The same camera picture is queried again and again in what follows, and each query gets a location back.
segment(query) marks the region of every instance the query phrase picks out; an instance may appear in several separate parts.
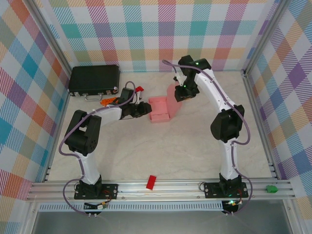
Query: small red object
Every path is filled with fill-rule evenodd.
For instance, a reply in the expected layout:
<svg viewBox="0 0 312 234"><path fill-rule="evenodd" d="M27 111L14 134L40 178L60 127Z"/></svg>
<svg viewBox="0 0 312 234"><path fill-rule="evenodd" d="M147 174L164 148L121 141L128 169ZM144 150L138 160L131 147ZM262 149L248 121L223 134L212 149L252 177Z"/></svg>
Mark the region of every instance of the small red object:
<svg viewBox="0 0 312 234"><path fill-rule="evenodd" d="M155 181L156 181L156 176L150 175L150 178L148 179L146 188L150 189L150 190L153 190Z"/></svg>
<svg viewBox="0 0 312 234"><path fill-rule="evenodd" d="M139 92L139 91L142 92L142 91L144 91L144 89L141 86L139 86L139 87L136 88L136 92Z"/></svg>

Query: black briefcase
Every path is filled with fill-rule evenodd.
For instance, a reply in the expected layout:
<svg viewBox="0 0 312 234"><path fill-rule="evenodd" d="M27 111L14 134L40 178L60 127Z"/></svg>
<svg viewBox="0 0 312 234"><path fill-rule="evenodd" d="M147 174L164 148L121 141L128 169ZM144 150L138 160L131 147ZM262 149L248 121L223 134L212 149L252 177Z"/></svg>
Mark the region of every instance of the black briefcase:
<svg viewBox="0 0 312 234"><path fill-rule="evenodd" d="M119 75L117 65L74 67L68 92L71 96L84 96L87 101L101 100L103 95L118 93ZM99 98L89 99L91 95L99 95Z"/></svg>

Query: green connector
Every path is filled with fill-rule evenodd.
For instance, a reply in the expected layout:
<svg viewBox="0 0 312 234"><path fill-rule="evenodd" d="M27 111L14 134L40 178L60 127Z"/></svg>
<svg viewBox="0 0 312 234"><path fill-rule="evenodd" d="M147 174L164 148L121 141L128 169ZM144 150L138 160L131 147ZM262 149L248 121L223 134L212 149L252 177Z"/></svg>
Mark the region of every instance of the green connector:
<svg viewBox="0 0 312 234"><path fill-rule="evenodd" d="M278 191L278 188L274 185L267 186L267 192L270 194L275 194Z"/></svg>

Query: marble surface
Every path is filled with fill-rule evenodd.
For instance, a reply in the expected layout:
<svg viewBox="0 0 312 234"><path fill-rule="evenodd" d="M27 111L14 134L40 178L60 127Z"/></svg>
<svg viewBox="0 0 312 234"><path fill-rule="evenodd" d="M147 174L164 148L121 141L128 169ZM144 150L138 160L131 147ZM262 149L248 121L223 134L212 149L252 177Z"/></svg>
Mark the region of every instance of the marble surface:
<svg viewBox="0 0 312 234"><path fill-rule="evenodd" d="M143 100L165 96L173 83L173 73L122 73L119 88L128 80L142 86ZM251 111L245 87L239 72L215 72L224 91L245 108L245 118L251 129L251 142L238 146L238 166L248 177L271 177L261 139ZM86 102L83 97L71 97L60 139L64 137L75 110L91 111L101 105ZM214 107L203 94L183 102L177 115L166 123L151 123L148 116L119 120L100 130L96 148L97 168L103 179L158 179L218 178L221 167L220 149L210 132L216 116ZM243 127L240 141L247 138ZM66 145L63 151L69 152ZM81 175L78 161L71 156L55 153L49 181L69 180Z"/></svg>

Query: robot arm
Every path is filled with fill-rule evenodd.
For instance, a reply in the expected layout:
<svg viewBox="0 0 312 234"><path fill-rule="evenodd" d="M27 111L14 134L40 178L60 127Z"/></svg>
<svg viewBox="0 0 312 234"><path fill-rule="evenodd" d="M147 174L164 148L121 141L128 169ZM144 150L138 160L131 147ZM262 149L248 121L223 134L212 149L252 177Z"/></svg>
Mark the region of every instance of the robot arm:
<svg viewBox="0 0 312 234"><path fill-rule="evenodd" d="M89 116L65 141L69 150L81 160L84 177L79 181L78 194L85 199L97 198L102 192L102 179L97 170L95 148L98 145L99 131L105 124L123 119L127 115L141 117L152 111L150 104L137 101L120 107L114 106L117 102L123 103L133 94L133 90L124 88L121 96L112 103L110 108L96 112ZM75 111L67 129L66 135L87 115L86 112Z"/></svg>
<svg viewBox="0 0 312 234"><path fill-rule="evenodd" d="M231 150L234 155L234 163L237 165L236 144L231 149L231 144L239 137L239 131L242 128L242 120L238 114L230 107L235 107L244 116L242 105L236 106L235 103L226 95L215 78L214 72L206 59L193 61L191 56L184 56L180 59L179 65L197 67L207 73L210 80L203 73L191 69L181 68L186 79L175 87L175 98L177 101L194 98L199 89L205 93L216 109L217 116L211 124L211 132L218 140L221 148L221 171L219 186L223 195L228 196L237 193L237 189L242 187L241 176L235 171L232 164Z"/></svg>

